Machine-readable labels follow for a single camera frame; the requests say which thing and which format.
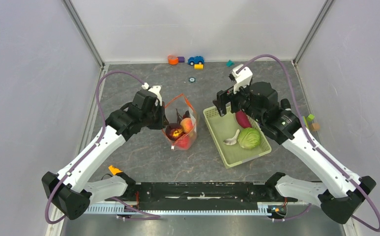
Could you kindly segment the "red lychee bunch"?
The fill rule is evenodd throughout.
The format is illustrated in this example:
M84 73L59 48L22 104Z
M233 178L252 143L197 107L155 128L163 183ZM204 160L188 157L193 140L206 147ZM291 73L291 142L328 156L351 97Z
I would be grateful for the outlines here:
M181 123L183 119L185 118L190 118L190 112L189 110L184 112L184 115L181 115L178 111L178 109L175 109L176 111L176 116L177 116L177 123Z

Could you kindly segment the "orange peach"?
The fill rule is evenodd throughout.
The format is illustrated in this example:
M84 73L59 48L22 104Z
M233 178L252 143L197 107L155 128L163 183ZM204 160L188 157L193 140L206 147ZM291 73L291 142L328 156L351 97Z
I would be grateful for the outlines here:
M180 125L185 133L190 133L194 127L191 118L183 119Z

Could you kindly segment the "green cabbage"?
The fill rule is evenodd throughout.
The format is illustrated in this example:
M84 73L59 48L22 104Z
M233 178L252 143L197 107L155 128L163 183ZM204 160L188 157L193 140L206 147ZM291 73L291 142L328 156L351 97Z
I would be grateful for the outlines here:
M251 127L244 128L240 132L237 142L243 149L254 149L261 143L260 132Z

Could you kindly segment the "red textured ball fruit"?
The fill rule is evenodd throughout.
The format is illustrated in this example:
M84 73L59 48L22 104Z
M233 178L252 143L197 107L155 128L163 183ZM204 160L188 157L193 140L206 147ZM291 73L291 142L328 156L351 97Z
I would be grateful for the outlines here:
M191 145L192 145L192 141L191 141L191 138L188 136L185 136L185 137L183 136L175 142L175 147L177 149L182 149L182 150L189 149Z

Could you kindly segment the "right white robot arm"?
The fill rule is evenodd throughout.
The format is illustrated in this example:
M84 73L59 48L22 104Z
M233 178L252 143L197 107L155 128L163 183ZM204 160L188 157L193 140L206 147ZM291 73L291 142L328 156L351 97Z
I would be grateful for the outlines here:
M371 177L360 177L327 153L292 112L289 100L278 99L269 83L256 82L238 91L221 90L213 104L220 116L243 111L268 138L296 155L320 179L309 182L277 172L265 183L270 200L302 200L320 207L333 221L345 224L375 188Z

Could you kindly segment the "dark red apple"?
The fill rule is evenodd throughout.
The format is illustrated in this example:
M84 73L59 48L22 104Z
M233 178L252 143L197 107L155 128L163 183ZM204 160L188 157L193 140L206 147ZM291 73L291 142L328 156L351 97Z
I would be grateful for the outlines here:
M170 123L166 126L165 134L170 140L176 141L181 136L183 136L185 132L183 127L179 123Z

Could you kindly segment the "clear zip top bag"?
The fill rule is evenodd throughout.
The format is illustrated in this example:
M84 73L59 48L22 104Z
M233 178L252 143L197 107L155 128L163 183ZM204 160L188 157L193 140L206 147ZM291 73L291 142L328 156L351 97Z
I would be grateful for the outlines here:
M188 98L182 93L165 105L167 119L162 133L171 150L188 150L195 142L199 116Z

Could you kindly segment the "white garlic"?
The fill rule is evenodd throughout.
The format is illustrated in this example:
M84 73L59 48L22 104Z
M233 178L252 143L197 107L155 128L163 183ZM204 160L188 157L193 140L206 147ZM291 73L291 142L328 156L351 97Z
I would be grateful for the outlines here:
M234 136L232 138L225 139L223 143L228 146L235 145L237 143L238 136L240 134L240 130L237 129Z

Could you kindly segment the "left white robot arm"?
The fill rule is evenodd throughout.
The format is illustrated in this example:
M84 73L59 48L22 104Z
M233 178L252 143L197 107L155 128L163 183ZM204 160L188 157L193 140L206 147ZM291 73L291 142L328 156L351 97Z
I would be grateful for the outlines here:
M141 129L162 130L166 126L165 103L161 86L136 92L131 102L110 113L96 137L78 156L56 174L47 172L41 181L48 198L70 220L79 218L87 208L111 197L131 200L136 194L132 181L121 174L89 182L98 167Z

